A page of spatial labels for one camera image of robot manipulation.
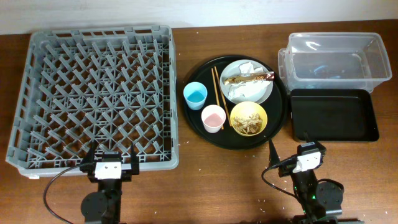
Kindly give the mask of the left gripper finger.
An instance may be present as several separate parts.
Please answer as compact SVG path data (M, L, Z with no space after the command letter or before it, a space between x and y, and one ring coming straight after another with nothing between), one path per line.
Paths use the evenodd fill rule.
M137 156L136 151L134 150L134 143L131 143L130 146L130 152L131 152L131 161L130 164L132 167L139 167L139 158Z
M90 143L89 151L86 153L86 156L81 161L81 164L89 164L94 162L95 150L96 150L96 141L92 140L92 142Z

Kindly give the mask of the peanut shells and rice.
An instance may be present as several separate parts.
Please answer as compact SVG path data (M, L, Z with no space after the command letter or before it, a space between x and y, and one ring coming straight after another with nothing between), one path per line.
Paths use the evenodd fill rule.
M236 116L233 127L242 134L256 134L262 129L262 122L258 113L245 117Z

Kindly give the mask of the yellow plastic bowl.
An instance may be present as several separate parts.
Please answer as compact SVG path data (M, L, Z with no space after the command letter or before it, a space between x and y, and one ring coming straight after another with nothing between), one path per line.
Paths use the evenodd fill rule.
M242 134L239 133L234 127L233 127L233 119L236 116L240 116L240 117L245 117L245 116L250 116L251 114L256 114L258 113L259 116L261 117L261 119L263 120L262 122L262 129L256 133L256 134ZM251 102L251 101L244 101L242 103L238 103L231 111L230 113L230 120L231 120L231 124L233 129L240 135L245 136L245 137L251 137L251 136L255 136L258 135L259 133L261 133L263 130L265 130L267 123L268 123L268 117L267 117L267 113L265 111L265 109L255 103L255 102Z

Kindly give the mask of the gold snack wrapper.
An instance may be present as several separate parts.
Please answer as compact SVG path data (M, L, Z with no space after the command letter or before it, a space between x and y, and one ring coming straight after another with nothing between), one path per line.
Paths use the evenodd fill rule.
M248 73L235 75L232 77L228 77L223 81L224 85L228 84L237 84L237 83L246 83L251 81L273 81L275 77L274 72L256 72L256 73Z

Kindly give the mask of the pink plastic cup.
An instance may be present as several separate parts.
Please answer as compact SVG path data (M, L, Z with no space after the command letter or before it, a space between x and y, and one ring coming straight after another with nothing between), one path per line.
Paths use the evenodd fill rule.
M224 125L226 113L218 105L208 105L201 112L201 120L208 133L217 133Z

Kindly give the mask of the blue plastic cup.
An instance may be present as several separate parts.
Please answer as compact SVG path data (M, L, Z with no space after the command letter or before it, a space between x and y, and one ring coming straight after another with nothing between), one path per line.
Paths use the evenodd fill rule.
M200 82L188 83L183 89L183 96L191 110L199 110L205 104L208 90Z

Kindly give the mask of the wooden chopstick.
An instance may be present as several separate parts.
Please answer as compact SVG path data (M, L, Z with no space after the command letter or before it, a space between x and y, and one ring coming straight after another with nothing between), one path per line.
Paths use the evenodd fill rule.
M216 78L215 78L215 72L214 69L211 68L211 74L212 74L212 79L213 79L213 87L214 87L214 91L215 91L215 96L216 96L216 104L222 109L222 107L220 106L220 101L218 98L218 90L217 90L217 84L216 84Z
M228 107L227 107L227 104L226 104L226 100L225 100L225 98L224 98L224 94L223 94L222 89L221 89L221 81L220 81L220 77L219 77L219 75L218 75L218 70L217 70L217 67L216 67L216 66L214 66L214 70L215 70L216 79L217 79L217 81L218 81L218 86L219 86L220 91L221 91L221 99L222 99L222 102L223 102L223 106L224 106L224 108L225 108L226 117L227 117L229 126L232 127L231 120L230 120L230 115L229 115L229 110L228 110Z

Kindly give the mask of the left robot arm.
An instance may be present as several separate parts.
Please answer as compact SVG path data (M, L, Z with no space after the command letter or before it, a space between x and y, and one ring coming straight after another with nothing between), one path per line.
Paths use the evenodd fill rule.
M88 194L81 203L81 213L85 223L119 223L121 216L122 183L130 182L138 175L139 158L130 145L130 168L122 168L120 152L104 152L100 159L95 158L97 143L93 143L83 158L80 170L87 174L91 183L97 184L96 192Z

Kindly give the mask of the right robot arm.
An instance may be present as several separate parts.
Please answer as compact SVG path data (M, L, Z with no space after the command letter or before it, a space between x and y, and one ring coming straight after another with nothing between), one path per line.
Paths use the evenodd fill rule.
M304 132L305 144L297 153L280 160L272 141L269 141L269 166L262 171L262 180L284 194L295 198L303 209L303 216L294 217L297 223L338 223L345 191L343 184L331 179L318 179L315 169L323 164L326 147L310 139ZM277 169L279 177L292 179L293 192L283 190L266 180L266 172Z

